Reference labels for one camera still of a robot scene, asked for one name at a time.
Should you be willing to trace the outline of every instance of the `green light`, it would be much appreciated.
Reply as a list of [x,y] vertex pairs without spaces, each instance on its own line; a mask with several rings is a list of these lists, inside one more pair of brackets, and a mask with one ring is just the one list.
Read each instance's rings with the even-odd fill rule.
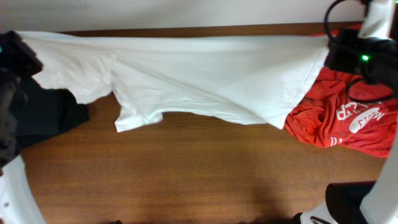
[[362,55],[362,60],[364,60],[365,62],[367,62],[369,60],[369,56],[367,55]]

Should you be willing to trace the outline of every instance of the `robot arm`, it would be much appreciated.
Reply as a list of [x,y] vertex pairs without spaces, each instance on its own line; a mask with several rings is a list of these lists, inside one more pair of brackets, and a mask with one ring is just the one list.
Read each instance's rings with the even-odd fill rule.
[[[361,0],[366,5],[362,29],[343,29],[337,38],[328,30],[330,53],[325,66],[340,72],[362,75],[371,84],[390,87],[398,98],[398,10],[396,0]],[[376,183],[330,184],[326,202],[316,209],[296,216],[301,224],[397,224],[398,223],[398,135],[391,154]]]

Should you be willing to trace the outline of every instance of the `black cloth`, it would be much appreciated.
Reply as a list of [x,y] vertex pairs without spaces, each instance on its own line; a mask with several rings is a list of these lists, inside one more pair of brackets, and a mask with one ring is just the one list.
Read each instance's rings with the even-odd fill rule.
[[21,83],[11,105],[17,119],[16,139],[25,148],[65,133],[89,120],[88,107],[68,90],[44,90],[33,78]]

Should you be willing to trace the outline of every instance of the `wooden surface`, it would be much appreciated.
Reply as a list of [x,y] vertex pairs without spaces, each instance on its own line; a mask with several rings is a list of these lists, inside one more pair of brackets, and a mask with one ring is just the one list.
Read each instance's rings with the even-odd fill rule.
[[[331,22],[330,27],[331,29],[339,29],[355,24],[358,24],[358,22]],[[322,23],[301,23],[171,29],[89,30],[63,33],[80,37],[214,37],[226,35],[310,35],[324,32]]]
[[[245,28],[235,29],[226,34]],[[117,133],[118,115],[113,95],[99,99],[90,105],[90,122],[23,151],[48,224],[291,217],[321,203],[329,183],[374,180],[384,163],[352,149],[302,144],[270,125],[190,113],[166,113],[159,124]]]

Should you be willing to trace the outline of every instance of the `black cable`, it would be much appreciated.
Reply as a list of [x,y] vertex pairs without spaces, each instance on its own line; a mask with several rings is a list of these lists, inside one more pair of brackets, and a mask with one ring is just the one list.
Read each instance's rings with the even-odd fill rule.
[[355,50],[355,49],[349,48],[349,47],[347,47],[347,46],[341,45],[341,44],[335,39],[335,37],[331,34],[331,30],[330,30],[330,27],[329,27],[329,15],[330,15],[330,12],[331,12],[338,4],[342,3],[343,1],[346,1],[346,0],[336,0],[335,2],[333,2],[333,3],[329,6],[329,8],[328,8],[328,10],[327,10],[327,12],[326,12],[326,14],[325,14],[325,19],[323,20],[323,27],[325,28],[326,35],[329,37],[329,40],[330,40],[330,42],[331,42],[333,45],[335,45],[336,47],[340,48],[341,50],[350,52],[350,53],[352,53],[352,54],[361,55],[362,53],[359,52],[358,50]]
[[[341,49],[341,50],[344,50],[345,52],[349,52],[349,53],[352,53],[352,54],[355,54],[355,55],[359,55],[359,56],[361,56],[361,55],[367,55],[368,52],[365,52],[365,51],[362,51],[362,50],[358,50],[358,49],[352,49],[351,47],[342,45],[341,43],[339,43],[339,42],[336,40],[336,38],[333,36],[333,34],[331,34],[331,30],[330,30],[330,27],[329,27],[329,15],[330,15],[330,12],[331,12],[338,4],[342,3],[343,1],[346,1],[346,0],[336,0],[335,2],[333,2],[333,3],[329,6],[328,10],[326,11],[325,18],[324,18],[324,20],[323,20],[323,27],[324,27],[324,29],[325,29],[326,35],[328,36],[330,42],[331,42],[334,46],[338,47],[338,48]],[[388,57],[388,58],[391,57],[391,56],[388,55],[388,54],[381,54],[381,53],[375,53],[375,52],[372,52],[371,55],[372,55],[373,57],[375,57],[375,56],[378,56],[378,57]]]
[[330,222],[325,221],[318,217],[310,217],[310,220],[313,224],[331,224]]
[[361,82],[361,81],[366,81],[366,79],[365,79],[365,78],[357,78],[357,79],[355,79],[354,81],[352,81],[351,83],[349,83],[349,84],[347,85],[347,87],[346,87],[346,95],[348,96],[348,98],[349,98],[351,101],[354,101],[354,102],[357,102],[357,103],[377,103],[377,102],[380,102],[380,101],[385,101],[385,100],[393,99],[393,96],[392,96],[392,95],[385,96],[385,97],[382,97],[382,98],[379,98],[379,99],[375,99],[375,100],[359,100],[359,99],[350,97],[350,95],[349,95],[349,90],[350,90],[355,84],[357,84],[357,83],[359,83],[359,82]]

